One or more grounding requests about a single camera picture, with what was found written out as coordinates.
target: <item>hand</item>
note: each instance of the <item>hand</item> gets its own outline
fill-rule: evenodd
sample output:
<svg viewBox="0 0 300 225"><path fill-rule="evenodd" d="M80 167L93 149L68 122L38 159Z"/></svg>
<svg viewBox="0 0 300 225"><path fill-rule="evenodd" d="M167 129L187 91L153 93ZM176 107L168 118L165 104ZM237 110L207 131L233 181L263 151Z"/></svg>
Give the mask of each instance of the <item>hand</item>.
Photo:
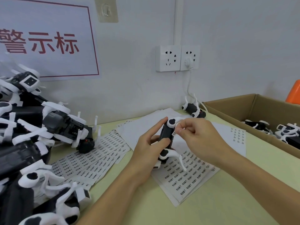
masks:
<svg viewBox="0 0 300 225"><path fill-rule="evenodd" d="M159 136L154 134L159 131L167 120L168 117L161 119L151 129L140 136L133 155L126 166L126 170L129 170L133 174L133 178L137 181L138 185L144 183L150 177L159 154L170 143L169 138L164 138L158 143L153 144L159 140Z"/></svg>
<svg viewBox="0 0 300 225"><path fill-rule="evenodd" d="M175 132L198 158L215 166L221 166L224 160L236 154L212 123L204 118L184 119L176 126Z"/></svg>

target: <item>table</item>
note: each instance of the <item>table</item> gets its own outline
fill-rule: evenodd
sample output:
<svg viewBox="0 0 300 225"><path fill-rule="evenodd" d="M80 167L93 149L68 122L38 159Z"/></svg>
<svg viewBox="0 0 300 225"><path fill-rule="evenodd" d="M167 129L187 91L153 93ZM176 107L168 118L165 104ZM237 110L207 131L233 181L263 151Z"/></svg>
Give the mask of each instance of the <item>table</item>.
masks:
<svg viewBox="0 0 300 225"><path fill-rule="evenodd" d="M220 124L234 125L207 114L207 119ZM116 128L126 120L101 124L101 135ZM247 133L247 158L268 173L300 191L300 160L279 148ZM53 148L50 163L71 153L73 148ZM133 151L129 151L119 164L114 164L106 176L90 190L93 202L114 181L129 162ZM229 174L220 170L177 208L173 206L158 184L149 178L140 186L130 204L122 224L278 224Z"/></svg>

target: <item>open cardboard box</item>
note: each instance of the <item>open cardboard box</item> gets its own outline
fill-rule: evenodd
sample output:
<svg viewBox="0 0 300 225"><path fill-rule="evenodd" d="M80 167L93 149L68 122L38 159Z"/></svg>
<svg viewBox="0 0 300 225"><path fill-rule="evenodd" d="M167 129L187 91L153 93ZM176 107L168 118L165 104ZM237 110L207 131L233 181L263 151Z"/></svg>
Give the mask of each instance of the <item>open cardboard box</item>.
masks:
<svg viewBox="0 0 300 225"><path fill-rule="evenodd" d="M241 122L245 121L245 119L251 121L264 120L270 123L268 128L275 132L279 124L300 124L299 105L268 98L259 94L235 96L205 102L204 104L208 112L300 159L299 149L280 141L275 136L267 135Z"/></svg>

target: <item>white wall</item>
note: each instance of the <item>white wall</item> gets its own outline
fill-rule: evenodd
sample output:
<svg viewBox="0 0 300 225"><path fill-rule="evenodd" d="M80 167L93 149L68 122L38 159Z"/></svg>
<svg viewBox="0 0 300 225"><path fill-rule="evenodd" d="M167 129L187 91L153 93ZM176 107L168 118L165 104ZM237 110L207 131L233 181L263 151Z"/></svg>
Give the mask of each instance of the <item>white wall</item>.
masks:
<svg viewBox="0 0 300 225"><path fill-rule="evenodd" d="M201 45L191 91L285 100L300 79L299 9L299 0L185 0L182 45Z"/></svg>
<svg viewBox="0 0 300 225"><path fill-rule="evenodd" d="M46 98L68 102L89 124L184 102L187 73L155 71L155 46L173 44L175 0L117 0L117 8L118 23L96 19L102 78L44 83ZM191 91L202 101L284 100L299 78L299 8L297 0L185 0L182 44L201 45Z"/></svg>

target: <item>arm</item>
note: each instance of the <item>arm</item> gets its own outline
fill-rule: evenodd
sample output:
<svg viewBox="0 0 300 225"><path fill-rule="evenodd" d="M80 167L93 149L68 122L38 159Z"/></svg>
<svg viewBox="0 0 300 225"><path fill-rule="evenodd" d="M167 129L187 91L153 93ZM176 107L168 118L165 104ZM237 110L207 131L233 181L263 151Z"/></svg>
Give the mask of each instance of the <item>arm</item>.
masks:
<svg viewBox="0 0 300 225"><path fill-rule="evenodd" d="M210 121L187 118L175 132L197 157L239 181L279 224L299 224L300 193L235 152Z"/></svg>
<svg viewBox="0 0 300 225"><path fill-rule="evenodd" d="M159 139L154 134L167 120L163 118L140 136L127 166L77 225L121 224L134 192L150 177L160 152L170 143L170 139L164 138L153 144Z"/></svg>

